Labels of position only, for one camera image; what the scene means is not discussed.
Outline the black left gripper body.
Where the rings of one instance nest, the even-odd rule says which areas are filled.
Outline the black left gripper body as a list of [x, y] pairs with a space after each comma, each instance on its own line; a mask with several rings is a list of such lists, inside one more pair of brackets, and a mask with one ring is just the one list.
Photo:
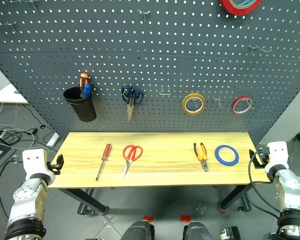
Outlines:
[[61, 169], [51, 169], [50, 165], [54, 165], [54, 164], [51, 164], [51, 162], [47, 162], [46, 163], [47, 165], [47, 168], [53, 172], [54, 175], [60, 175], [61, 174]]

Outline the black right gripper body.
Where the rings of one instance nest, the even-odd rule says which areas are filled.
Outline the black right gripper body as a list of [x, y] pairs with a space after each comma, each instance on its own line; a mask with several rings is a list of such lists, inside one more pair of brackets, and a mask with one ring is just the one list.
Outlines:
[[257, 145], [257, 152], [260, 158], [260, 161], [263, 165], [266, 165], [269, 162], [269, 154], [270, 150], [266, 144], [258, 144]]

